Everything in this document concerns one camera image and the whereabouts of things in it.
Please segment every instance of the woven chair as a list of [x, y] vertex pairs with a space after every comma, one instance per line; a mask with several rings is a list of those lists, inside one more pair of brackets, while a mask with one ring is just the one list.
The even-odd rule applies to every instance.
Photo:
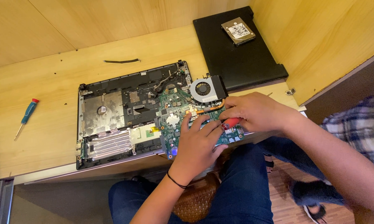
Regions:
[[219, 179], [214, 172], [209, 172], [205, 177], [189, 184], [173, 212], [185, 222], [197, 222], [209, 212], [211, 201], [220, 186]]

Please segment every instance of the hand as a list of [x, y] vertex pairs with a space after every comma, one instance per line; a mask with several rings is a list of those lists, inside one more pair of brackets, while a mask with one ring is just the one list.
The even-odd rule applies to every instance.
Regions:
[[210, 119], [208, 115], [201, 115], [189, 129], [190, 118], [191, 113], [186, 115], [181, 123], [177, 156], [169, 170], [169, 175], [181, 185], [188, 185], [195, 176], [212, 165], [224, 149], [228, 148], [228, 145], [215, 147], [224, 131], [220, 125], [221, 121], [209, 122], [200, 130], [202, 123]]
[[284, 131], [287, 121], [298, 113], [272, 98], [258, 93], [243, 96], [229, 96], [225, 99], [226, 110], [219, 115], [220, 120], [243, 118], [239, 123], [248, 131]]

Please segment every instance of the plaid shirt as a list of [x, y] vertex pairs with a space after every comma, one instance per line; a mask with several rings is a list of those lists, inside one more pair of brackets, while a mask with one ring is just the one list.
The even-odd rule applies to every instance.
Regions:
[[321, 127], [374, 163], [374, 96], [325, 118]]

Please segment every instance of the bracelet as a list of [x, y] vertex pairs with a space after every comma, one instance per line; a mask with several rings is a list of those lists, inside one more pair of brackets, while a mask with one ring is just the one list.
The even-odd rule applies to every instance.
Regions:
[[175, 180], [173, 180], [173, 178], [171, 178], [171, 177], [169, 176], [169, 170], [166, 172], [166, 174], [167, 174], [167, 177], [169, 177], [170, 180], [172, 180], [175, 184], [177, 184], [177, 186], [179, 186], [179, 187], [181, 187], [181, 188], [183, 188], [183, 189], [185, 189], [185, 188], [188, 187], [188, 185], [187, 185], [187, 186], [183, 186], [183, 185], [178, 184]]

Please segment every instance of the wooden desk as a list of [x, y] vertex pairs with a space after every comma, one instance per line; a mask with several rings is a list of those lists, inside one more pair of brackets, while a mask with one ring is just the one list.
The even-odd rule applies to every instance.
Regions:
[[[141, 62], [109, 64], [103, 60]], [[75, 163], [77, 88], [81, 83], [118, 77], [187, 61], [193, 79], [208, 72], [192, 25], [123, 39], [0, 67], [0, 179]], [[299, 111], [285, 82], [245, 90], [271, 97]], [[16, 141], [25, 109], [39, 99]]]

